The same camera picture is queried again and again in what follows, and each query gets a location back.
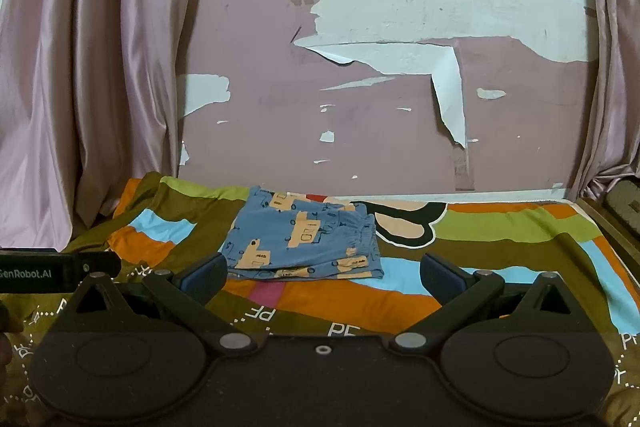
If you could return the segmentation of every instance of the curtain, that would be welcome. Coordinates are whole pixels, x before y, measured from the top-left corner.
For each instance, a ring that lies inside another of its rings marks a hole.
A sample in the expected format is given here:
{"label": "curtain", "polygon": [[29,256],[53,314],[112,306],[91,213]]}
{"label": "curtain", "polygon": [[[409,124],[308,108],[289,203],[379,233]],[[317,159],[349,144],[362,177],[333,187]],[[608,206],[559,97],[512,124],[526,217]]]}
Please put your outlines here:
{"label": "curtain", "polygon": [[587,142],[568,197],[640,177],[640,0],[596,0],[600,64]]}
{"label": "curtain", "polygon": [[187,1],[2,1],[0,247],[62,250],[128,178],[176,174]]}

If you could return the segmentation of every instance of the folded clothing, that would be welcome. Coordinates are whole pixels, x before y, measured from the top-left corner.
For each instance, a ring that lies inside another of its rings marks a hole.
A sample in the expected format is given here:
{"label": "folded clothing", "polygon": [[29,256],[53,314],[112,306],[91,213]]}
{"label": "folded clothing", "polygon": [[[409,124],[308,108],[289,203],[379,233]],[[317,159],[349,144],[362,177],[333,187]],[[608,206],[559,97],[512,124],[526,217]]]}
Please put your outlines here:
{"label": "folded clothing", "polygon": [[252,187],[220,248],[230,277],[355,279],[384,275],[376,222],[361,203],[319,203]]}

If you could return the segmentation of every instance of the mattress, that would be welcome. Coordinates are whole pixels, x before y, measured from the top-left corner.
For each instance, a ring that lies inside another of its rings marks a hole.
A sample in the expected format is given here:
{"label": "mattress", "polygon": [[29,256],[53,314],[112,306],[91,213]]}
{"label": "mattress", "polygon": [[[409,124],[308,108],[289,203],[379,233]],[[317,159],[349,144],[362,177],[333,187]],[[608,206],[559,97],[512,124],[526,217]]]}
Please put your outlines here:
{"label": "mattress", "polygon": [[[112,219],[73,240],[66,251],[110,248],[122,259],[116,280],[133,282],[152,268],[180,271],[218,251],[249,195],[248,187],[207,188],[150,172],[130,180]],[[284,194],[335,202],[318,194]],[[427,251],[472,273],[491,269],[507,282],[559,273],[585,309],[616,364],[602,411],[614,426],[640,426],[638,282],[596,224],[572,203],[368,201],[384,277],[255,281],[230,278],[207,308],[247,333],[327,336],[399,333],[439,308],[420,283]],[[5,295],[24,321],[10,335],[15,356],[2,389],[0,419],[40,425],[47,412],[29,386],[38,342],[69,295]]]}

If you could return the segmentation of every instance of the pink wall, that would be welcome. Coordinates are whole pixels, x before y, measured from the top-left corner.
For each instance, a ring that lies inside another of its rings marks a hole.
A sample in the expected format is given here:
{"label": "pink wall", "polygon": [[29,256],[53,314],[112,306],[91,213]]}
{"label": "pink wall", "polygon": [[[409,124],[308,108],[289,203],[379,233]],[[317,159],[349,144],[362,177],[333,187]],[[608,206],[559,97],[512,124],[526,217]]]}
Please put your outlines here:
{"label": "pink wall", "polygon": [[[231,96],[184,118],[190,159],[180,178],[322,194],[454,192],[453,146],[428,76],[320,91],[381,75],[293,45],[315,32],[317,1],[190,1],[177,73],[226,76]],[[566,186],[584,143],[593,64],[553,62],[512,38],[437,43],[453,46],[460,64],[467,136],[478,140],[468,144],[475,190]],[[482,100],[479,87],[507,95]],[[333,143],[319,141],[326,130]]]}

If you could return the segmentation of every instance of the light blue patch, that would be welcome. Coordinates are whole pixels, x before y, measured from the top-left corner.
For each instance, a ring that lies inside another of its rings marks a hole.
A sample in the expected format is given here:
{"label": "light blue patch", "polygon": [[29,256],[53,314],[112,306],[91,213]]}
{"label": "light blue patch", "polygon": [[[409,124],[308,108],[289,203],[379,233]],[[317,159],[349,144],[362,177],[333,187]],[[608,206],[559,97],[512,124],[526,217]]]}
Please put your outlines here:
{"label": "light blue patch", "polygon": [[131,223],[130,227],[142,232],[146,237],[158,241],[159,243],[167,243],[171,241],[177,245],[191,233],[195,225],[186,219],[180,221],[166,221],[162,217],[156,216],[154,211],[145,208],[140,215]]}
{"label": "light blue patch", "polygon": [[613,270],[600,248],[593,242],[579,243],[587,253],[596,269],[598,280],[604,289],[609,303],[611,322],[618,328],[618,333],[636,334],[640,331],[640,313],[633,297],[626,289],[625,283]]}
{"label": "light blue patch", "polygon": [[[382,269],[385,276],[382,279],[350,279],[351,282],[369,286],[378,290],[396,291],[405,295],[431,294],[424,289],[420,281],[420,262],[398,259],[396,257],[383,257]],[[473,273],[478,268],[463,268],[464,271]],[[531,284],[540,272],[530,270],[524,266],[510,266],[500,270],[494,270],[505,282]]]}

